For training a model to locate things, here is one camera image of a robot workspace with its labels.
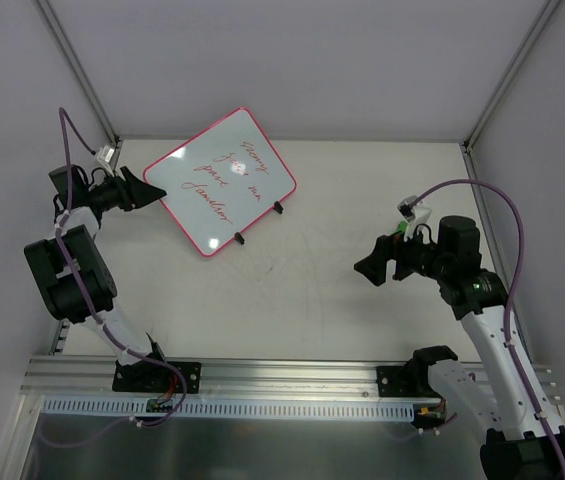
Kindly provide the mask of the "pink framed whiteboard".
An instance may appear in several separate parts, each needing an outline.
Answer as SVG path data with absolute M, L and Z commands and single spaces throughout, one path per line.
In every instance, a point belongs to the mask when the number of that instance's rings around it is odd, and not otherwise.
M 167 192 L 162 205 L 206 258 L 297 189 L 290 169 L 246 108 L 148 165 L 143 180 Z

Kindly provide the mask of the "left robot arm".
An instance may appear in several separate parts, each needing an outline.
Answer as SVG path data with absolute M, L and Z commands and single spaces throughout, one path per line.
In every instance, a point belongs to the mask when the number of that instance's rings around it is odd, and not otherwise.
M 126 167 L 120 176 L 106 175 L 93 186 L 77 165 L 55 169 L 49 177 L 56 189 L 53 233 L 24 248 L 47 310 L 58 321 L 88 328 L 111 349 L 115 391 L 172 393 L 176 375 L 157 342 L 117 303 L 116 283 L 96 245 L 105 212 L 140 209 L 166 192 Z

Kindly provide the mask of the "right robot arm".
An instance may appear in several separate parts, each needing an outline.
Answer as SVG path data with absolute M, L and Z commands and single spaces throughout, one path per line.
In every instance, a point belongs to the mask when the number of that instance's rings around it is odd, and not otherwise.
M 380 286 L 393 262 L 396 281 L 418 274 L 438 284 L 479 355 L 492 393 L 484 393 L 447 346 L 415 351 L 402 381 L 418 395 L 436 393 L 451 402 L 480 444 L 487 478 L 565 479 L 565 424 L 516 344 L 506 289 L 482 267 L 479 245 L 474 220 L 446 216 L 436 240 L 425 241 L 420 232 L 382 235 L 354 269 Z

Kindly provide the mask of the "green whiteboard eraser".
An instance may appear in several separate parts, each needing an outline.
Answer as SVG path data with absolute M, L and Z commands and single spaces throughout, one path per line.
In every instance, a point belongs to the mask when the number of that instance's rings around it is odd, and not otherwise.
M 400 234 L 404 234 L 407 231 L 407 229 L 408 229 L 408 223 L 406 221 L 401 221 L 398 224 L 396 232 Z

